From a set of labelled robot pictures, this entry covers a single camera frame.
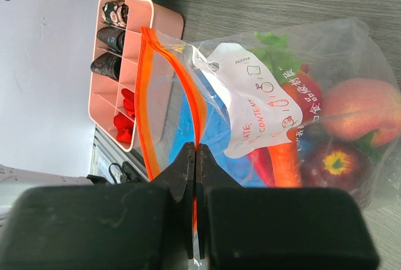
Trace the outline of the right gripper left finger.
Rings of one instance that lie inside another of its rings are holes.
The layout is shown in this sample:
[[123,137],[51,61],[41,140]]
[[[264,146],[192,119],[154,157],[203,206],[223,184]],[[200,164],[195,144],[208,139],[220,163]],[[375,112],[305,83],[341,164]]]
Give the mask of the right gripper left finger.
[[187,269],[195,146],[151,182],[35,187],[1,234],[2,269]]

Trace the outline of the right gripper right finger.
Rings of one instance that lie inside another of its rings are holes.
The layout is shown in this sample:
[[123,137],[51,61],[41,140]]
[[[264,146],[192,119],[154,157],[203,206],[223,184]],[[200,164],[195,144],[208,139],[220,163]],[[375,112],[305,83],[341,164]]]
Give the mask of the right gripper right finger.
[[362,213],[339,189],[245,188],[199,145],[199,255],[210,269],[377,269]]

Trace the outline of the red chili pepper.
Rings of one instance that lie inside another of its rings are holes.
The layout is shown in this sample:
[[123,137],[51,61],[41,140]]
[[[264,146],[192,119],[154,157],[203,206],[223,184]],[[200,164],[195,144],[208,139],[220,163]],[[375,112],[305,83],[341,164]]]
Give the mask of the red chili pepper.
[[275,187],[273,165],[267,147],[258,148],[247,154],[256,174],[266,187]]

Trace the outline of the dark red apple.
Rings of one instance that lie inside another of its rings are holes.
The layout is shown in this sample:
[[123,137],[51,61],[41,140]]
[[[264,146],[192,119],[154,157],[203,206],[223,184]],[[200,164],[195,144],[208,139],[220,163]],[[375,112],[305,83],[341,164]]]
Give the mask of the dark red apple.
[[334,140],[319,143],[301,162],[303,185],[336,188],[356,194],[370,171],[368,157],[353,145]]

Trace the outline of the clear zip top bag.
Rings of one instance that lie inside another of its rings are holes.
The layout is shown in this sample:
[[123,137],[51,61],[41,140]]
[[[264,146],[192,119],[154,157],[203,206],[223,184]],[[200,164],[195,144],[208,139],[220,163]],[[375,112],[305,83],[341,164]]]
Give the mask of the clear zip top bag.
[[[379,146],[370,145],[373,133],[346,142],[330,135],[321,122],[321,106],[327,91],[342,81],[370,78],[398,87],[393,71],[377,44],[369,37],[368,26],[354,18],[290,26],[270,31],[288,36],[288,51],[302,64],[310,66],[308,75],[321,88],[319,105],[310,111],[319,118],[305,123],[297,140],[299,169],[301,162],[316,146],[334,140],[353,145],[365,154],[370,171],[361,191],[350,194],[363,209],[384,205],[400,193],[400,135]],[[298,104],[282,89],[268,67],[252,49],[263,49],[257,32],[226,38],[187,43],[152,28],[142,28],[144,67],[137,74],[135,107],[138,137],[151,181],[171,163],[169,152],[179,123],[181,96],[189,102],[196,152],[202,145],[207,124],[207,102],[219,107],[211,98],[198,74],[202,73],[227,108],[231,137],[224,154],[233,159],[255,149],[289,142],[287,132],[303,121]],[[251,187],[251,188],[322,188],[324,187]],[[199,253],[197,236],[196,179],[192,200],[192,232]]]

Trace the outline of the pink peach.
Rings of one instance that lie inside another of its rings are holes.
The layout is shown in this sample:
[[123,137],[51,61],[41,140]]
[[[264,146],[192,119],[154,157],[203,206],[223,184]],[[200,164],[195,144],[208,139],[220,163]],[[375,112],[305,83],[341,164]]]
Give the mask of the pink peach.
[[342,81],[324,96],[321,122],[330,135],[346,142],[373,133],[370,145],[385,145],[400,135],[400,90],[370,78]]

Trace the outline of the orange carrot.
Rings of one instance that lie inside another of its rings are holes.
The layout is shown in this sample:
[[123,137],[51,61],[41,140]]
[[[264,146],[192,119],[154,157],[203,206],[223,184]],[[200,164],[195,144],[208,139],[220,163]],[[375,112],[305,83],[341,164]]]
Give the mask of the orange carrot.
[[288,143],[267,147],[273,165],[275,187],[302,186],[299,169],[297,140],[303,135],[304,124],[319,118],[310,108],[321,103],[322,92],[319,85],[308,75],[309,65],[302,64],[295,54],[288,51],[288,36],[270,33],[256,33],[263,49],[252,49],[271,71],[282,89],[298,104],[303,113],[303,121],[287,132]]

